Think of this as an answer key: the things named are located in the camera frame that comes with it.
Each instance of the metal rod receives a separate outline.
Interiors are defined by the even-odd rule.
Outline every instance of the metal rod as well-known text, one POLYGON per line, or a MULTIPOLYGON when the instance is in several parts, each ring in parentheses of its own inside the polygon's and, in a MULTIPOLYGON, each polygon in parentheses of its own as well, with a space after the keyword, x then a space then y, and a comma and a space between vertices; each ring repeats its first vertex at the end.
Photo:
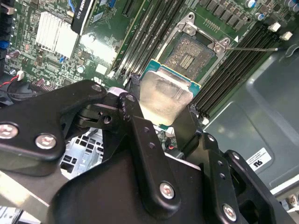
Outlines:
POLYGON ((226 48, 226 50, 278 51, 279 48, 226 48))

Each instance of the heatsink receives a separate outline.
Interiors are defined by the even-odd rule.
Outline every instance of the heatsink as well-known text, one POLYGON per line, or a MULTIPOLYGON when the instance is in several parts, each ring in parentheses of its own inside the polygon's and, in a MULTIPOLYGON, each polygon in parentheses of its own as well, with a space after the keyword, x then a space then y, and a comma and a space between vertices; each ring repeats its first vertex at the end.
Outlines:
POLYGON ((48 12, 42 12, 38 24, 36 44, 41 49, 70 58, 73 54, 78 34, 71 25, 48 12))

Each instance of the black ram slot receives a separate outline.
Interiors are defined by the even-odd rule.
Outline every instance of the black ram slot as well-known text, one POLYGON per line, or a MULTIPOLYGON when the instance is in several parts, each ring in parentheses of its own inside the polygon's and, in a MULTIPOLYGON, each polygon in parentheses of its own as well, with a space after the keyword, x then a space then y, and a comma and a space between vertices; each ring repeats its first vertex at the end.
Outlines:
POLYGON ((220 102, 220 100, 222 98, 224 98, 226 96, 226 94, 229 93, 229 91, 234 88, 240 81, 242 78, 244 78, 246 76, 246 74, 250 71, 250 69, 254 66, 253 63, 254 61, 256 61, 257 59, 261 59, 263 57, 263 55, 265 55, 265 52, 256 52, 256 54, 252 54, 250 55, 250 58, 248 58, 248 60, 250 60, 249 63, 244 64, 243 66, 239 67, 239 70, 236 72, 236 76, 233 76, 232 79, 230 79, 228 82, 225 83, 225 85, 221 85, 221 89, 219 89, 216 94, 213 96, 213 98, 209 99, 209 101, 207 102, 207 104, 204 105, 204 107, 201 108, 201 110, 206 111, 207 113, 211 112, 211 110, 214 108, 215 105, 217 105, 218 102, 220 102))
POLYGON ((146 34, 141 39, 137 50, 135 51, 133 57, 129 61, 129 72, 134 70, 134 67, 139 62, 140 58, 143 56, 144 51, 149 44, 150 40, 153 38, 153 35, 157 32, 158 28, 161 26, 161 20, 163 19, 164 12, 169 10, 171 6, 171 1, 165 0, 162 4, 160 4, 158 10, 155 13, 154 18, 152 19, 152 23, 149 28, 146 30, 146 34))
MULTIPOLYGON (((270 48, 278 40, 277 34, 257 23, 238 47, 270 48)), ((191 103, 196 105, 200 114, 208 115, 233 88, 245 81, 248 72, 265 54, 256 51, 233 51, 191 103)))
POLYGON ((176 13, 180 10, 180 8, 182 7, 184 3, 184 0, 177 0, 176 4, 173 4, 173 7, 175 8, 174 10, 172 10, 172 13, 167 17, 168 17, 168 21, 165 20, 165 26, 163 27, 163 29, 161 29, 161 32, 158 32, 154 38, 151 41, 150 46, 147 48, 147 54, 145 54, 144 59, 141 60, 140 66, 138 67, 138 70, 136 70, 136 74, 141 75, 141 73, 144 71, 145 67, 147 66, 147 64, 149 63, 149 61, 152 59, 155 50, 158 48, 159 44, 161 43, 163 37, 166 35, 169 26, 172 23, 172 19, 173 17, 176 15, 176 13))
MULTIPOLYGON (((255 46, 257 47, 257 44, 262 41, 265 40, 264 36, 261 34, 259 36, 257 36, 255 39, 253 39, 253 42, 251 42, 251 46, 255 46)), ((218 76, 217 82, 215 83, 215 81, 211 82, 210 86, 210 90, 207 92, 206 94, 200 99, 202 101, 208 102, 210 100, 210 98, 212 98, 214 96, 214 94, 217 94, 220 92, 219 88, 223 87, 223 84, 226 84, 226 82, 230 79, 233 78, 237 75, 237 71, 242 67, 243 64, 248 64, 249 59, 248 57, 250 55, 255 55, 256 52, 250 52, 250 51, 240 51, 238 52, 238 57, 234 58, 233 60, 233 64, 231 64, 228 67, 225 67, 225 70, 222 71, 220 73, 220 75, 218 76)))
POLYGON ((157 9, 159 4, 156 4, 156 1, 151 1, 145 15, 143 16, 143 19, 139 25, 139 28, 135 31, 135 34, 133 36, 133 39, 130 41, 129 47, 127 48, 124 56, 122 57, 121 63, 121 69, 125 70, 128 66, 128 61, 131 59, 131 57, 134 55, 136 48, 142 39, 142 37, 145 35, 145 31, 148 27, 148 25, 151 23, 151 19, 154 16, 155 10, 157 9))
MULTIPOLYGON (((245 36, 245 38, 239 43, 238 46, 246 47, 253 38, 257 36, 259 32, 259 27, 253 27, 251 32, 245 36)), ((218 82, 221 78, 222 74, 235 64, 235 60, 240 58, 241 51, 232 52, 229 57, 225 60, 225 62, 220 66, 220 68, 216 71, 216 73, 208 80, 208 82, 204 85, 204 87, 200 90, 199 94, 193 99, 193 102, 199 102, 201 99, 209 93, 210 89, 213 88, 214 84, 218 82)))

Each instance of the black wire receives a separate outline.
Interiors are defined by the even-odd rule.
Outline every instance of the black wire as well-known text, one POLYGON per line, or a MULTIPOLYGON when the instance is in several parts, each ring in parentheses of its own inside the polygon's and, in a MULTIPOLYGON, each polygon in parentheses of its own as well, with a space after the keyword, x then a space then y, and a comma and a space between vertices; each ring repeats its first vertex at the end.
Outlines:
POLYGON ((6 93, 6 94, 12 94, 12 95, 16 95, 16 96, 37 96, 37 95, 40 95, 40 93, 36 92, 36 93, 31 93, 31 92, 28 92, 28 93, 25 93, 25 92, 20 92, 20 93, 15 93, 15 92, 9 92, 9 91, 6 91, 6 90, 0 90, 0 92, 3 92, 3 93, 6 93))

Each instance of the sticker with text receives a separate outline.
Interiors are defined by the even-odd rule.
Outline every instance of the sticker with text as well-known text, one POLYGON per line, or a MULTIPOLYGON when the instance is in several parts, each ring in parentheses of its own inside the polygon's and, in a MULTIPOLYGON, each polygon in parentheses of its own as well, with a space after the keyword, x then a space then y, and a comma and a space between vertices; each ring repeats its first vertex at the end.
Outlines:
POLYGON ((271 160, 271 156, 269 155, 269 153, 265 148, 262 148, 253 156, 251 156, 249 159, 247 159, 246 162, 250 165, 253 171, 256 171, 257 169, 265 165, 270 160, 271 160))

